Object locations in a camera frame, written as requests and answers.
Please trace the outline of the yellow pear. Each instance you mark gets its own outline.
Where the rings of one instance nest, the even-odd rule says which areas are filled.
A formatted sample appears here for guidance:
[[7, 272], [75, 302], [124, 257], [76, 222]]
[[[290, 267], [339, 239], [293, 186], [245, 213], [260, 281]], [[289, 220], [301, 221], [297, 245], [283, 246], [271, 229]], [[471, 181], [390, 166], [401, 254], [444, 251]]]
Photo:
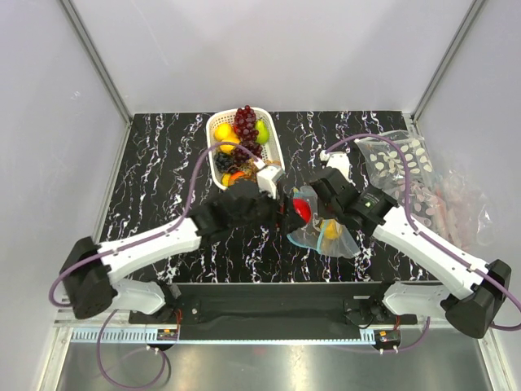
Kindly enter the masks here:
[[342, 226], [335, 220], [323, 220], [321, 224], [321, 235], [325, 240], [337, 240], [343, 232]]

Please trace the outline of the red apple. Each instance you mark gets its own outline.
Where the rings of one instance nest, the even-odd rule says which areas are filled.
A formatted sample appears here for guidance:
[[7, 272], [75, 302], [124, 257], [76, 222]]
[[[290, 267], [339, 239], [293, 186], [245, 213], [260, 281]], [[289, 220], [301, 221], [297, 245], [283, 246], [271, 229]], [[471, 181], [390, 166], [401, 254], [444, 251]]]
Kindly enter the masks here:
[[305, 224], [308, 224], [313, 216], [309, 203], [306, 200], [294, 198], [292, 200], [293, 208]]

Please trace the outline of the clear zip top bag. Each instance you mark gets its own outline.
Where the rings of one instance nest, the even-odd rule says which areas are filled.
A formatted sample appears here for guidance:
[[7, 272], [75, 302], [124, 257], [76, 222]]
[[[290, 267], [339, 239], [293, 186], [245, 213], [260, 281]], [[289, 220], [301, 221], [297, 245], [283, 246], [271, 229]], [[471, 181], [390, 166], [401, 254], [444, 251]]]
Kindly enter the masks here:
[[309, 248], [327, 257], [354, 258], [361, 251], [345, 226], [318, 215], [318, 197], [310, 186], [294, 190], [293, 206], [305, 225], [287, 234], [297, 247]]

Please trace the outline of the red grape bunch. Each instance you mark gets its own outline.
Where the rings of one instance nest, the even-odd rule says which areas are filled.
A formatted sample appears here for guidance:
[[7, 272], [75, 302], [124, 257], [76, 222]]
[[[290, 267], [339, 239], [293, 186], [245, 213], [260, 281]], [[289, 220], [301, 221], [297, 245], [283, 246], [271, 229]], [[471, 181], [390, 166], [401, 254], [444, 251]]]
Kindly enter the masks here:
[[253, 155], [261, 158], [262, 146], [257, 142], [259, 132], [256, 123], [256, 114], [249, 105], [237, 109], [234, 115], [233, 128], [239, 138], [239, 144]]

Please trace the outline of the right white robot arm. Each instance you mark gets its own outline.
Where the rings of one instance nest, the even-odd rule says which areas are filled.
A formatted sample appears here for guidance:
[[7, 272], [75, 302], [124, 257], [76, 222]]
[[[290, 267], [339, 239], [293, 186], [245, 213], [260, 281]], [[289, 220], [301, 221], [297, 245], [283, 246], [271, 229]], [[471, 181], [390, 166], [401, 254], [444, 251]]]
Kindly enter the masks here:
[[360, 316], [387, 323], [397, 315], [446, 319], [462, 334], [481, 339], [506, 299], [511, 268], [465, 253], [408, 217], [405, 208], [369, 185], [358, 191], [343, 173], [326, 167], [309, 179], [318, 210], [351, 231], [391, 245], [435, 276], [434, 283], [383, 283], [360, 305]]

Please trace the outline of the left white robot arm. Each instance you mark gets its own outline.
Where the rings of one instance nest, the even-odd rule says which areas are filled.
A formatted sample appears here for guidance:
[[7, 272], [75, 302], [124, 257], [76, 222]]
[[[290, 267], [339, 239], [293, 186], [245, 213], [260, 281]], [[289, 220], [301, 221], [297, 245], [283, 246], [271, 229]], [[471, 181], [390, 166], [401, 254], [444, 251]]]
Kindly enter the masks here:
[[167, 257], [225, 240], [239, 227], [264, 226], [287, 235], [309, 222], [303, 215], [305, 207], [305, 202], [295, 201], [291, 195], [262, 191], [254, 182], [239, 181], [155, 229], [101, 244], [91, 237], [79, 239], [58, 281], [78, 320], [106, 310], [130, 310], [165, 323], [176, 311], [171, 288], [154, 281], [130, 280], [129, 275]]

